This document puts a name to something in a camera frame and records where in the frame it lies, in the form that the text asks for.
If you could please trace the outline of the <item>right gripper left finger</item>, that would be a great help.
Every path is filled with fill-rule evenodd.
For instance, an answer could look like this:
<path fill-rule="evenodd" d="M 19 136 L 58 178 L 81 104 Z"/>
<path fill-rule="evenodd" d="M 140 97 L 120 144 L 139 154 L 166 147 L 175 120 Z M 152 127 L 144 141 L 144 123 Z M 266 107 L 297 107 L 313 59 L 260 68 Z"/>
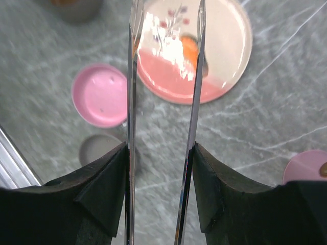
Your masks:
<path fill-rule="evenodd" d="M 1 189 L 1 244 L 111 244 L 125 195 L 127 146 L 42 186 Z"/>

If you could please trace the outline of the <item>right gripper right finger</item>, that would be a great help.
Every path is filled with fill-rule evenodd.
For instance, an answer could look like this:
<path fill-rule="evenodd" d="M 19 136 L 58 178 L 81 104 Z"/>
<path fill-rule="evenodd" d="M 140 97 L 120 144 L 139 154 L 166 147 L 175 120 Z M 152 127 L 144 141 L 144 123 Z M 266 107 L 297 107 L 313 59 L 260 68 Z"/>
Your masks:
<path fill-rule="evenodd" d="M 207 244 L 326 244 L 326 182 L 270 187 L 196 144 L 193 180 Z"/>

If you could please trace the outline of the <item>salmon slice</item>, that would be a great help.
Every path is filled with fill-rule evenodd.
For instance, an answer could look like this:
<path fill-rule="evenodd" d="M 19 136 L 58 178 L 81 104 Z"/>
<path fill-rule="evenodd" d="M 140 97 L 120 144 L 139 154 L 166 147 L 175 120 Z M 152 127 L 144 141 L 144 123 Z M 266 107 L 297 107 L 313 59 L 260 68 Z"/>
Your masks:
<path fill-rule="evenodd" d="M 199 55 L 198 39 L 191 34 L 182 34 L 179 40 L 182 44 L 183 65 L 195 75 Z"/>

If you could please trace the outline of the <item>metal tongs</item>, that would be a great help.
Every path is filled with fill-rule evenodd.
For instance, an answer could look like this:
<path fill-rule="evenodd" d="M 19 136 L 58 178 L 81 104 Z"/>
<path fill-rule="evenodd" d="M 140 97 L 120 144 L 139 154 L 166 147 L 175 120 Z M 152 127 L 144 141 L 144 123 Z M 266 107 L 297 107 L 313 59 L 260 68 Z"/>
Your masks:
<path fill-rule="evenodd" d="M 127 147 L 129 163 L 126 172 L 125 187 L 125 244 L 134 244 L 135 226 L 135 132 L 136 132 L 136 77 L 137 48 L 141 40 L 144 22 L 144 2 L 132 1 L 129 19 L 128 39 L 128 81 L 127 81 Z M 194 94 L 190 119 L 190 128 L 186 157 L 183 170 L 181 194 L 179 200 L 178 218 L 175 232 L 175 244 L 184 244 L 184 234 L 189 201 L 189 191 L 192 177 L 192 167 L 196 143 L 196 131 L 203 80 L 203 65 L 206 37 L 206 2 L 200 1 L 198 10 L 197 37 L 199 52 L 195 76 Z"/>

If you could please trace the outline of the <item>steamed bun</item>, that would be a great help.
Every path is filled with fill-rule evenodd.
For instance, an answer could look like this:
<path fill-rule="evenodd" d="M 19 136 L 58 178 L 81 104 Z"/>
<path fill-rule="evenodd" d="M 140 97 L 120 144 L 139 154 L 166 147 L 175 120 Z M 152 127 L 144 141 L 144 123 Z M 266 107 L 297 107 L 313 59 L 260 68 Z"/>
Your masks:
<path fill-rule="evenodd" d="M 319 175 L 322 178 L 326 178 L 327 177 L 327 162 L 325 162 L 319 169 Z"/>

